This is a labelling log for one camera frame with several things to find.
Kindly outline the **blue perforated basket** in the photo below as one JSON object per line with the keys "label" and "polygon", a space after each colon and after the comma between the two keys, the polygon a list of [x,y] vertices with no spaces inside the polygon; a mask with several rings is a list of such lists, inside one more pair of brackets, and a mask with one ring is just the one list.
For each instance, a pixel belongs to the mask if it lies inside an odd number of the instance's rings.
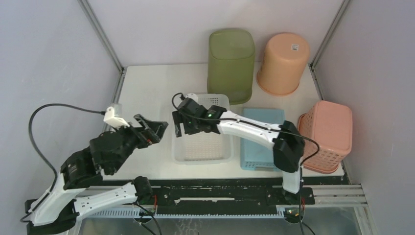
{"label": "blue perforated basket", "polygon": [[[243,108],[242,116],[271,124],[285,121],[285,112],[281,109]],[[274,165],[271,150],[244,138],[240,139],[240,166],[243,170],[280,171]]]}

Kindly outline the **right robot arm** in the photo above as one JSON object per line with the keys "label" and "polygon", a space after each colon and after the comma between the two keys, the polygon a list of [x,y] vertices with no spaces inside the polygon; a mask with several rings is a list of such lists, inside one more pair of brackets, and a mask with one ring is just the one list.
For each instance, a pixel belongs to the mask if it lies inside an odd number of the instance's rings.
{"label": "right robot arm", "polygon": [[184,96],[174,109],[176,137],[204,132],[237,136],[260,144],[272,151],[273,163],[282,171],[283,199],[294,204],[302,198],[300,161],[305,141],[293,123],[260,122],[221,106],[205,108],[193,98]]}

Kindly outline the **pink perforated basket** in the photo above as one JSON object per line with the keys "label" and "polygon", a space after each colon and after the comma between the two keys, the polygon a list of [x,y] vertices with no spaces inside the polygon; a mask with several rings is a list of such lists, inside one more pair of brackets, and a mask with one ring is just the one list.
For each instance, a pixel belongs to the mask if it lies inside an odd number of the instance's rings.
{"label": "pink perforated basket", "polygon": [[345,105],[319,101],[299,117],[298,130],[320,146],[318,153],[303,166],[314,172],[331,174],[351,151],[352,111]]}

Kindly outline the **black mounting base rail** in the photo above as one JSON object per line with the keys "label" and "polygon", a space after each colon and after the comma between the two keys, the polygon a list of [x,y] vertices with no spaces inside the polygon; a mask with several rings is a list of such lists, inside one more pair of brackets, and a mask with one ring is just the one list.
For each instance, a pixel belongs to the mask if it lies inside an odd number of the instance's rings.
{"label": "black mounting base rail", "polygon": [[162,212],[270,212],[272,207],[315,204],[310,187],[292,194],[281,178],[150,180],[153,194],[138,204]]}

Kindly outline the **white plastic basket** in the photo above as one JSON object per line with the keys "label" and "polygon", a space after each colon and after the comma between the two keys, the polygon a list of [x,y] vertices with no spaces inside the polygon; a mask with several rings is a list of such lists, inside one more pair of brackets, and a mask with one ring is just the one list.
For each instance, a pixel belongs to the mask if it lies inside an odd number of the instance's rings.
{"label": "white plastic basket", "polygon": [[[229,99],[224,94],[198,94],[199,104],[205,108],[212,105],[230,109]],[[182,165],[218,164],[234,157],[233,136],[200,132],[186,135],[181,125],[182,136],[172,134],[172,159]]]}

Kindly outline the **green plastic waste bin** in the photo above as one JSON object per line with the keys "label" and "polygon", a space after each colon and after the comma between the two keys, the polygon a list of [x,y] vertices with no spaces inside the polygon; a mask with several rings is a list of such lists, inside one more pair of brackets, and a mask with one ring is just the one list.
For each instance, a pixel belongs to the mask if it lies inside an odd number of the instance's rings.
{"label": "green plastic waste bin", "polygon": [[243,29],[215,31],[208,40],[207,92],[224,94],[231,105],[249,101],[253,93],[255,44]]}

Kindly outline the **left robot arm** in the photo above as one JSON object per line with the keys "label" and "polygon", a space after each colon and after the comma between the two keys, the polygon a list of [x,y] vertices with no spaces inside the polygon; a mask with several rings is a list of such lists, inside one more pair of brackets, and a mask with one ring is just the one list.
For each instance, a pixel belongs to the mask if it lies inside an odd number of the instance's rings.
{"label": "left robot arm", "polygon": [[159,143],[168,127],[165,121],[151,121],[140,114],[135,115],[139,127],[111,111],[106,112],[103,120],[111,131],[103,132],[88,147],[68,157],[42,197],[26,201],[29,235],[56,235],[102,210],[123,204],[147,204],[153,199],[149,180],[143,176],[116,189],[79,196],[100,183],[104,175],[117,173],[136,149]]}

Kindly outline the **orange plastic bucket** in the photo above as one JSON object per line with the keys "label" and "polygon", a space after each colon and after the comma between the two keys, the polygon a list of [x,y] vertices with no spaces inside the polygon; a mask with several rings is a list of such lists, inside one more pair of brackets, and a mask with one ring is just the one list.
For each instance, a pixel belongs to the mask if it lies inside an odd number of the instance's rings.
{"label": "orange plastic bucket", "polygon": [[275,96],[293,93],[300,84],[309,57],[309,43],[300,35],[275,35],[266,44],[261,67],[257,72],[259,87]]}

